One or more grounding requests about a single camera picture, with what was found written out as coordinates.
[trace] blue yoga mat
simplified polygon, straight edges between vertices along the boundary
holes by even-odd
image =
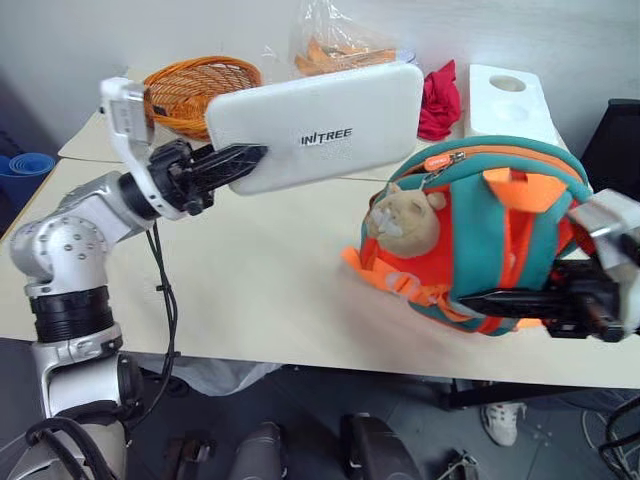
[[[43,153],[23,153],[17,157],[0,156],[0,188],[19,212],[29,201],[55,161]]]

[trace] white wall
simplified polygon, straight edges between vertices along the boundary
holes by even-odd
[[[335,1],[413,47],[426,71],[455,58],[461,80],[470,62],[537,73],[552,117],[577,154],[607,99],[640,97],[638,0]],[[97,106],[99,80],[127,66],[152,70],[226,54],[265,67],[265,45],[285,61],[297,5],[0,0],[0,80],[61,145]]]

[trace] teal and orange backpack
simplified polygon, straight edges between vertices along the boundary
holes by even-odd
[[[591,195],[584,168],[569,152],[507,136],[422,150],[391,183],[444,194],[446,206],[435,211],[435,247],[401,258],[380,247],[365,221],[360,249],[345,249],[343,258],[364,280],[406,297],[419,313],[491,336],[515,330],[520,319],[485,317],[457,299],[495,288],[541,289],[554,260],[575,248],[567,211]],[[387,195],[389,188],[376,194],[367,215]]]

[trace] white sneaker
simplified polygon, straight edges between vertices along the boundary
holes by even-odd
[[[527,406],[524,403],[493,403],[482,407],[482,426],[501,447],[510,447],[518,437],[518,412],[524,417]]]

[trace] stuffed animal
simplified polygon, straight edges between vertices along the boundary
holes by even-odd
[[[384,250],[400,258],[430,252],[440,236],[440,222],[434,210],[447,205],[444,194],[403,191],[395,183],[389,184],[388,192],[367,215],[369,236],[377,239]]]

